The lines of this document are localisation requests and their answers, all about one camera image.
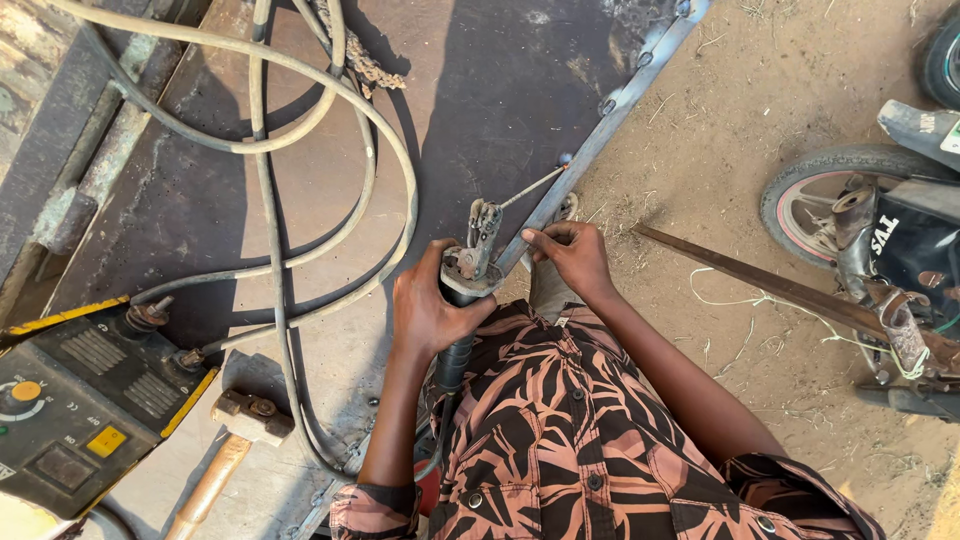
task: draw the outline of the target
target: welding machine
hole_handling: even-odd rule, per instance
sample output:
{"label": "welding machine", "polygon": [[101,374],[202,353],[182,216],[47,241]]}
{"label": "welding machine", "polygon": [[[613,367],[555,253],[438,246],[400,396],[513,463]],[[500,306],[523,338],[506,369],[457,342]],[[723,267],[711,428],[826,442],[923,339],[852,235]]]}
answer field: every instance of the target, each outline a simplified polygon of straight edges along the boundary
{"label": "welding machine", "polygon": [[128,300],[66,311],[0,338],[5,538],[49,537],[82,517],[170,436],[216,375],[199,351],[156,331],[172,297],[144,306]]}

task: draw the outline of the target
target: hammer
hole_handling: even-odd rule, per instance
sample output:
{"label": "hammer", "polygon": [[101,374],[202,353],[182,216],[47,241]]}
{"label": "hammer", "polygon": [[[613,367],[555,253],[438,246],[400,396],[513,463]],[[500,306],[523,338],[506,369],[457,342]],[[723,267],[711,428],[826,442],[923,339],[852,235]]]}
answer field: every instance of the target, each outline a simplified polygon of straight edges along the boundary
{"label": "hammer", "polygon": [[187,540],[193,536],[254,441],[280,446],[294,430],[293,419],[277,412],[274,402],[233,390],[217,398],[210,417],[214,422],[223,422],[230,437],[213,456],[190,498],[177,512],[165,540]]}

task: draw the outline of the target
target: vent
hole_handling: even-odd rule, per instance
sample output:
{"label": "vent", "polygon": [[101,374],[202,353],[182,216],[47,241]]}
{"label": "vent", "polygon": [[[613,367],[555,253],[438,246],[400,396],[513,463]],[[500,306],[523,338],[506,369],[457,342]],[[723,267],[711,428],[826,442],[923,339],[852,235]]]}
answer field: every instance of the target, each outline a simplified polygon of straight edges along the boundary
{"label": "vent", "polygon": [[149,371],[124,390],[123,395],[143,407],[143,410],[154,418],[163,416],[180,398],[176,390]]}
{"label": "vent", "polygon": [[102,332],[95,330],[84,331],[67,339],[60,343],[60,348],[97,375],[103,375],[127,357],[127,354],[110,343]]}

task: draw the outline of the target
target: hand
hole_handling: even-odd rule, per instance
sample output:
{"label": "hand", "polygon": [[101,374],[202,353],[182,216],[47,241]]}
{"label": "hand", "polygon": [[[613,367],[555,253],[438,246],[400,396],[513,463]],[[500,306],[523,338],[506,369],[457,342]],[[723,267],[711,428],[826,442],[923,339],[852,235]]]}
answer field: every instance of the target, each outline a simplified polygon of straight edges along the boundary
{"label": "hand", "polygon": [[567,286],[588,304],[619,296],[610,277],[603,235],[595,225],[563,220],[542,232],[525,229],[521,236],[537,248],[534,262],[552,260]]}
{"label": "hand", "polygon": [[453,238],[433,240],[416,266],[394,283],[395,352],[429,364],[436,353],[476,330],[493,313],[496,299],[488,295],[467,307],[454,307],[440,294],[440,261]]}

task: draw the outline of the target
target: dial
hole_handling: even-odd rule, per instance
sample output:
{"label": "dial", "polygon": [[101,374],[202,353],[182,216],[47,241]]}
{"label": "dial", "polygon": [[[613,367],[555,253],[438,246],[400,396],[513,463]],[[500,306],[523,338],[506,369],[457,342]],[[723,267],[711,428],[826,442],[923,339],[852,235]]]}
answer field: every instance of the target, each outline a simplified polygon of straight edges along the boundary
{"label": "dial", "polygon": [[26,420],[40,412],[46,403],[40,397],[41,386],[32,380],[0,384],[0,421]]}

